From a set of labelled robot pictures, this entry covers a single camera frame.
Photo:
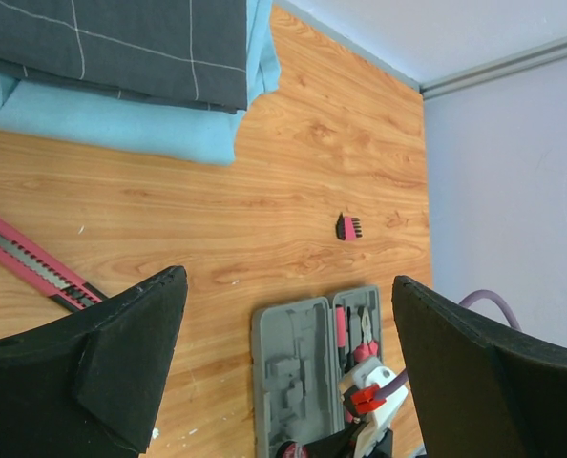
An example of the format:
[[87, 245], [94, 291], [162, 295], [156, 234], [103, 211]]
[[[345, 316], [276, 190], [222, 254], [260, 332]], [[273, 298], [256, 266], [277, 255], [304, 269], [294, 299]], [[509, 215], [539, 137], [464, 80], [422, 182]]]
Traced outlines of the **grey plastic tool case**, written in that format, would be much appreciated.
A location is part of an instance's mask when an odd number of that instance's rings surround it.
[[379, 289], [367, 285], [273, 306], [254, 313], [251, 325], [256, 454], [276, 457], [287, 441], [305, 446], [355, 423], [342, 404], [343, 373], [335, 331], [335, 307], [370, 311], [382, 362]]

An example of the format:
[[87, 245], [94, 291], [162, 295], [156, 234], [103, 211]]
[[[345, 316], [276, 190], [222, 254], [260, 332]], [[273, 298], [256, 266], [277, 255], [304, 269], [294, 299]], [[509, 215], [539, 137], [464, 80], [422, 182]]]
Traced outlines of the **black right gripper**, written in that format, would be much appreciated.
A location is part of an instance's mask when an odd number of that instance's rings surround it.
[[355, 452], [359, 436], [360, 457], [391, 457], [393, 432], [389, 427], [376, 429], [352, 423], [345, 429], [306, 446], [309, 457], [347, 458]]

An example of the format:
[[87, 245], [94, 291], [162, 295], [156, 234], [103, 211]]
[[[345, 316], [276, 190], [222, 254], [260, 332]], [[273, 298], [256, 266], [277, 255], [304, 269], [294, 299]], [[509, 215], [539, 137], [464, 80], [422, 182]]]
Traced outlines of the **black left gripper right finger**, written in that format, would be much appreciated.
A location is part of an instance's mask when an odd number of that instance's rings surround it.
[[392, 312], [429, 457], [567, 457], [567, 348], [407, 276]]

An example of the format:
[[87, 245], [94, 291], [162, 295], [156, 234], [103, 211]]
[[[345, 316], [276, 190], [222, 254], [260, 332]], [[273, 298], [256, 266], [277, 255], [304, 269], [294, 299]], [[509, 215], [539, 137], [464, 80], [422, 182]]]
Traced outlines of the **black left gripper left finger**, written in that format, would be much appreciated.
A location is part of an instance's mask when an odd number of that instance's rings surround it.
[[0, 457], [137, 457], [150, 446], [186, 270], [0, 340]]

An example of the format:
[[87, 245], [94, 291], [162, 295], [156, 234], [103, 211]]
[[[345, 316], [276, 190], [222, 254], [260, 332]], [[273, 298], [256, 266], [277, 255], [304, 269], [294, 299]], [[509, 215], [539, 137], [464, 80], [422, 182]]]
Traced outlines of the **pink utility knife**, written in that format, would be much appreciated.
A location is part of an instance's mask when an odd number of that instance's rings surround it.
[[0, 219], [0, 264], [71, 312], [107, 300], [107, 296]]

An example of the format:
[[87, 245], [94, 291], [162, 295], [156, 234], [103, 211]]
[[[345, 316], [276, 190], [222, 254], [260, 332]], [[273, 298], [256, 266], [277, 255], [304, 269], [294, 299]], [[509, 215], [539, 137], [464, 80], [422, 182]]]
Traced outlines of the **dark grey checked cloth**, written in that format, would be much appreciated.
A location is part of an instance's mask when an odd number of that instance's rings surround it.
[[0, 1], [0, 73], [127, 100], [246, 109], [243, 1]]

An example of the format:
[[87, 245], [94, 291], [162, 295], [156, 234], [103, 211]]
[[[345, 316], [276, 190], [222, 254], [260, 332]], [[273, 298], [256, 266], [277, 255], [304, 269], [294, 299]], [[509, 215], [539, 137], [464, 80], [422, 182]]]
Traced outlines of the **light blue folded cloth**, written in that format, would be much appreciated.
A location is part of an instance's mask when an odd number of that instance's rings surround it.
[[279, 85], [268, 1], [247, 6], [248, 105], [233, 114], [145, 103], [74, 88], [16, 79], [0, 73], [0, 130], [227, 165], [250, 105]]

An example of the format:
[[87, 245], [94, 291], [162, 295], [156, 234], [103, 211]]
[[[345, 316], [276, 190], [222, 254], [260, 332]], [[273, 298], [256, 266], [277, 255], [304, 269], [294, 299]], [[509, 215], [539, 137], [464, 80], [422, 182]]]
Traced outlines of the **pink hex key set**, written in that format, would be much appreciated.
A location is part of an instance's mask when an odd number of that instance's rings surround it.
[[335, 224], [335, 234], [337, 239], [341, 241], [360, 239], [363, 236], [360, 219], [341, 213]]

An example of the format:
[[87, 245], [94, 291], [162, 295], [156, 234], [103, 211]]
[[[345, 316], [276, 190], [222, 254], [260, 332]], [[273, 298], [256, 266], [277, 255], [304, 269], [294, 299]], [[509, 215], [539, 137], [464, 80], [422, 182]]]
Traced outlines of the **pink black pliers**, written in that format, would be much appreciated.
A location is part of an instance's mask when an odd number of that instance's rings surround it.
[[377, 357], [380, 349], [373, 336], [372, 319], [367, 307], [360, 307], [351, 317], [350, 327], [353, 362], [359, 364], [368, 357]]

